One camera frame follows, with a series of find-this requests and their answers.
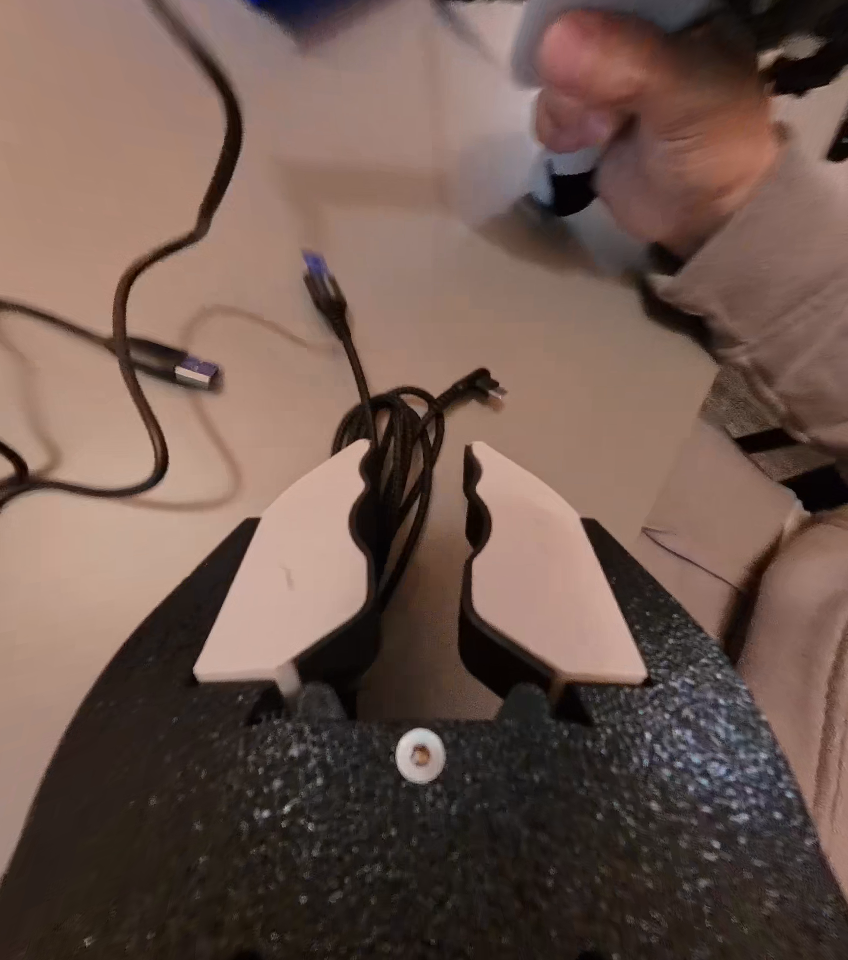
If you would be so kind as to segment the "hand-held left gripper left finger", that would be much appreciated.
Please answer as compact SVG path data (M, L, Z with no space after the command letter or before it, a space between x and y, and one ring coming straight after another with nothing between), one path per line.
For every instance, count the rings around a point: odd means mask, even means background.
M357 440L261 514L193 666L200 683L271 682L296 698L372 660L376 572L370 535L358 531L371 453Z

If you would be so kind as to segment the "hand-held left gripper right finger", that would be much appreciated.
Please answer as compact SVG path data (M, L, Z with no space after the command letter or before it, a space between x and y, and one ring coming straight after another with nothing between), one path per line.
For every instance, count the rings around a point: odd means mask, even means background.
M530 685L641 687L648 671L582 518L483 441L464 454L466 560L458 652L500 698Z

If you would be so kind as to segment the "person's right forearm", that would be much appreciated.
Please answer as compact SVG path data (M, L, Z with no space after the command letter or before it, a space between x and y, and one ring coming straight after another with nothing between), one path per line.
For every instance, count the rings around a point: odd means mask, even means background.
M753 198L649 288L699 318L715 357L848 485L848 159L786 146Z

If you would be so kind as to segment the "grey desk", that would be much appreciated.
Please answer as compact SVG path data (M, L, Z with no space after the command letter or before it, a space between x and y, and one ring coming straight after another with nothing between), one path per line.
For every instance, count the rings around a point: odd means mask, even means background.
M302 282L327 258L370 386L486 367L502 407L447 422L426 533L359 695L381 719L487 716L455 653L462 460L483 441L632 546L716 375L632 289L506 216L535 152L506 69L516 6L374 6L296 45L242 2L181 2L245 116L207 240L153 270L131 329L223 367L148 382L166 482L142 506L22 498L0 517L0 876L72 715L129 634L244 519L323 461L354 403ZM128 262L193 222L215 96L142 2L0 2L0 296L106 331Z

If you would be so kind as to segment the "person's beige sweater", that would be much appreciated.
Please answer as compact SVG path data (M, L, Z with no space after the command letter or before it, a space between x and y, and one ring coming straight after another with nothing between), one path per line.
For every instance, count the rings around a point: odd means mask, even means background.
M736 664L848 899L848 505L806 512L700 419L634 554Z

